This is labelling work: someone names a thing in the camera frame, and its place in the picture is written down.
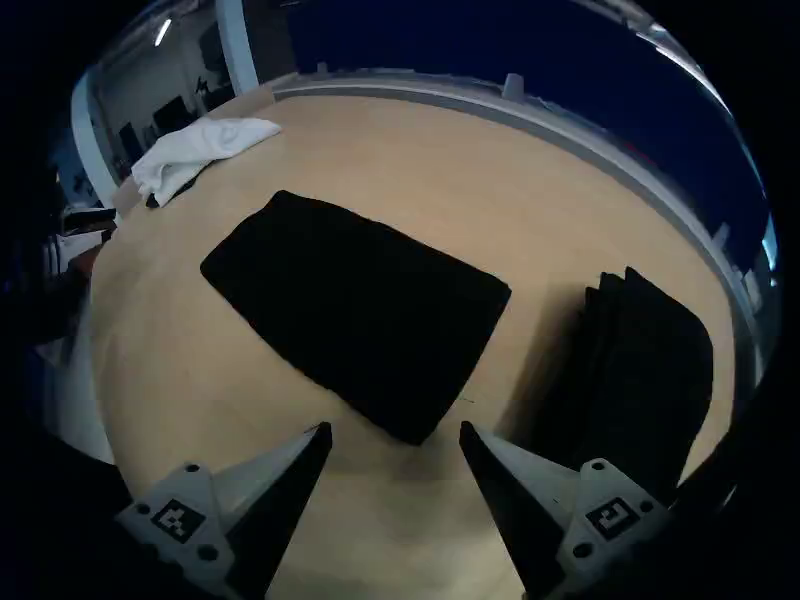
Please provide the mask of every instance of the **desk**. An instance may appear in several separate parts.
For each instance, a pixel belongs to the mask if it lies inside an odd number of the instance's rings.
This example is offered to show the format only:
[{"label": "desk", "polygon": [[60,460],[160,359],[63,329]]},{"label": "desk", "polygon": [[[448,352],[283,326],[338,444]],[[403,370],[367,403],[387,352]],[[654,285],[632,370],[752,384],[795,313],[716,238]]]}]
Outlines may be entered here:
[{"label": "desk", "polygon": [[[526,133],[399,100],[298,97],[255,116],[283,133],[213,165],[164,208],[140,203],[101,253],[93,359],[134,494],[182,461],[219,469],[333,424],[333,450],[272,597],[518,599],[459,424],[513,431],[522,398],[540,395],[557,361],[566,317],[601,271],[634,267],[711,336],[712,408],[687,469],[727,430],[725,292],[691,245],[611,177]],[[201,276],[203,258],[280,189],[385,222],[511,286],[474,373],[422,447],[388,438],[293,369]]]}]

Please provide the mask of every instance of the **wall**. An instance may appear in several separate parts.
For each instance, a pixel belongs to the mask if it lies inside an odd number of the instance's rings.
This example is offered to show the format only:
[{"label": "wall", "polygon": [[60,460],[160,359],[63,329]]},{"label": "wall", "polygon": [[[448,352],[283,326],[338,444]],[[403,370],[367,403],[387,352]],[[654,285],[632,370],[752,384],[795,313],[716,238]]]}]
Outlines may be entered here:
[{"label": "wall", "polygon": [[154,125],[153,113],[178,95],[189,111],[198,116],[205,113],[200,96],[194,93],[197,78],[205,79],[209,90],[219,86],[217,75],[205,68],[198,40],[215,23],[213,8],[175,19],[158,47],[144,45],[133,59],[104,73],[99,92],[115,135],[131,123],[146,149],[144,128]]},{"label": "wall", "polygon": [[242,0],[247,38],[259,83],[297,70],[286,22],[286,9],[265,0]]},{"label": "wall", "polygon": [[79,192],[73,189],[75,177],[84,173],[84,169],[78,149],[75,147],[75,138],[72,135],[71,127],[67,126],[59,131],[48,152],[48,161],[58,171],[59,183],[64,190],[67,202],[72,205],[94,206],[97,202],[97,194],[89,195],[91,182],[87,181]]},{"label": "wall", "polygon": [[258,87],[258,75],[250,51],[250,40],[241,0],[217,0],[217,21],[225,63],[237,96]]},{"label": "wall", "polygon": [[98,130],[90,114],[90,87],[92,70],[90,69],[78,80],[70,98],[70,123],[75,148],[78,151],[86,175],[89,177],[97,199],[103,206],[112,208],[111,198],[117,190],[117,183],[107,166],[107,158],[103,156]]}]

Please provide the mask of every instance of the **folded black towel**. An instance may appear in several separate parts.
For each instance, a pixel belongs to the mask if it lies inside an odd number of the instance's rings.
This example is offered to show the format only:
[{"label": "folded black towel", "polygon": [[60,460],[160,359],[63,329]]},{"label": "folded black towel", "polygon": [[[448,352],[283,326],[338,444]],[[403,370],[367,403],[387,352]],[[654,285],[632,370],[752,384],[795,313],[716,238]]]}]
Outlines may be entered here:
[{"label": "folded black towel", "polygon": [[278,354],[411,444],[456,400],[511,295],[391,227],[285,191],[200,270]]},{"label": "folded black towel", "polygon": [[714,351],[700,320],[631,268],[604,273],[532,449],[580,468],[605,458],[669,502],[711,402]]}]

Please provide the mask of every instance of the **screw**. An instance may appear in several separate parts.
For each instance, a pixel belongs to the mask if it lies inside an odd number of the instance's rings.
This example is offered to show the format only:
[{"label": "screw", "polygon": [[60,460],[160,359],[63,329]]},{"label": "screw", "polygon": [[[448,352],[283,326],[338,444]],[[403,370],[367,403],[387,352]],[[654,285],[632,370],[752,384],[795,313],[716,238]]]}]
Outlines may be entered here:
[{"label": "screw", "polygon": [[581,544],[578,544],[577,546],[575,546],[575,547],[572,549],[572,555],[573,555],[575,558],[586,558],[586,557],[587,557],[587,556],[589,556],[589,555],[590,555],[590,554],[591,554],[593,551],[594,551],[594,547],[593,547],[593,546],[592,546],[590,543],[588,543],[588,542],[583,542],[583,543],[581,543]]},{"label": "screw", "polygon": [[158,548],[156,548],[154,544],[143,544],[142,552],[150,559],[158,558]]},{"label": "screw", "polygon": [[219,556],[219,551],[210,544],[203,544],[197,549],[197,556],[200,557],[200,560],[207,560],[207,561],[217,560],[217,557]]}]

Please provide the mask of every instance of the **black cloth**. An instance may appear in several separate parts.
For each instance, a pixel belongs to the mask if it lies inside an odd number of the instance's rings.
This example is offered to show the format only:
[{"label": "black cloth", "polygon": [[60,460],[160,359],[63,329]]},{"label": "black cloth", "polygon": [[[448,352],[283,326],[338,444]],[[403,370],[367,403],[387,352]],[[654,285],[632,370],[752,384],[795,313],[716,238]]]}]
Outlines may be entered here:
[{"label": "black cloth", "polygon": [[676,490],[711,402],[702,322],[628,268],[587,288],[566,364],[537,415],[532,449],[573,469],[605,458],[661,502]]},{"label": "black cloth", "polygon": [[411,444],[456,400],[511,295],[387,225],[286,191],[201,271],[278,354]]}]

